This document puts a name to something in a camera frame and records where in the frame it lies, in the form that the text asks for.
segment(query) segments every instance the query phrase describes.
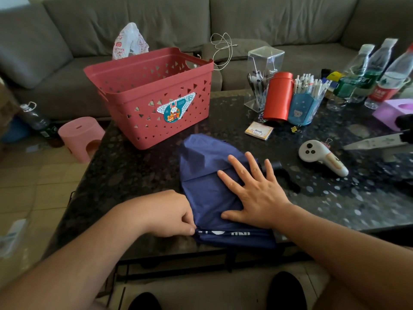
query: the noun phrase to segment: coffee table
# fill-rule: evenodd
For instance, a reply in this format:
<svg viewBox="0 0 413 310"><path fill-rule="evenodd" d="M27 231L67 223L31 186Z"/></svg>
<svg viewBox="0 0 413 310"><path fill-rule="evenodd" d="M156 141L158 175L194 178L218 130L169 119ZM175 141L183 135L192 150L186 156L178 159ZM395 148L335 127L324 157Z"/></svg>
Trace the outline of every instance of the coffee table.
<svg viewBox="0 0 413 310"><path fill-rule="evenodd" d="M301 133L293 134L291 125L285 123L276 127L267 141L262 141L244 133L257 118L255 112L243 105L247 94L246 90L212 93L208 119L144 151L137 150L112 122L45 256L80 235L118 203L166 189L181 191L176 149L193 133L227 140L240 151L251 151L259 161L281 161L301 186L301 192L289 191L283 180L281 185L293 203L309 212L351 229L412 245L405 241L413 226L413 198L402 186L403 181L413 177L412 156L399 155L397 162L384 163L380 152L340 149L363 137L391 133L371 116L371 110L363 105L349 105L342 113L333 113L322 105L312 124L300 128ZM323 165L305 164L298 158L298 148L304 141L327 138L333 140L332 151L349 169L347 178L338 178ZM278 235L277 241L290 244L283 235ZM192 237L162 239L143 235L120 263L148 263L220 252L220 248L197 244Z"/></svg>

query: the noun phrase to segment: white vr controller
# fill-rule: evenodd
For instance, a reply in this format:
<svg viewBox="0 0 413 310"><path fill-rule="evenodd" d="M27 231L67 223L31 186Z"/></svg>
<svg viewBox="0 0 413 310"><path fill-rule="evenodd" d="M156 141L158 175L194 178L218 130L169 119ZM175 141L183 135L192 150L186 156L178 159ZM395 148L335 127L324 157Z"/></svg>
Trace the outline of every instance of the white vr controller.
<svg viewBox="0 0 413 310"><path fill-rule="evenodd" d="M327 165L338 176L348 175L348 169L344 164L318 140L309 140L303 143L298 150L298 156L304 162L319 161Z"/></svg>

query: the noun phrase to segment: basket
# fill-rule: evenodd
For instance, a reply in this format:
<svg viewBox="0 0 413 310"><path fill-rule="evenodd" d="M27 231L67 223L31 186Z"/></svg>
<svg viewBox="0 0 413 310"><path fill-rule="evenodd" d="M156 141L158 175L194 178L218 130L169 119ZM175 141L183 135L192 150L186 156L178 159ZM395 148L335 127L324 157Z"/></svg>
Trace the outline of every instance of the basket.
<svg viewBox="0 0 413 310"><path fill-rule="evenodd" d="M206 119L214 63L166 48L88 66L112 119L144 150Z"/></svg>

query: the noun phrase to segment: shoe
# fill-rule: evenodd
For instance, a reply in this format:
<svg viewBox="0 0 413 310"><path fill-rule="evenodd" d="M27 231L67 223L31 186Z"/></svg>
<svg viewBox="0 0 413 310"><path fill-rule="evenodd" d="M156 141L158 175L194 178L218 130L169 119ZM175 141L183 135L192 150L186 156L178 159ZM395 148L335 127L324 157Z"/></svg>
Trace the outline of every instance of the shoe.
<svg viewBox="0 0 413 310"><path fill-rule="evenodd" d="M153 294L145 292L131 302L128 310L162 310L162 308Z"/></svg>
<svg viewBox="0 0 413 310"><path fill-rule="evenodd" d="M267 295L267 310L307 310L306 297L300 282L288 272L274 276Z"/></svg>

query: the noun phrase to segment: red canister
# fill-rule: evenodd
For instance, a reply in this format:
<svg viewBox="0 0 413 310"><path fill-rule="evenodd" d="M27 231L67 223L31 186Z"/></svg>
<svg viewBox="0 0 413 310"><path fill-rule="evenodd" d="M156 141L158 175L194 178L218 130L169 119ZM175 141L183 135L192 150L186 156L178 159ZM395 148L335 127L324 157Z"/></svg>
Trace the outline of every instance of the red canister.
<svg viewBox="0 0 413 310"><path fill-rule="evenodd" d="M268 85L264 119L287 120L293 88L294 81L292 80L292 73L279 72L274 75Z"/></svg>

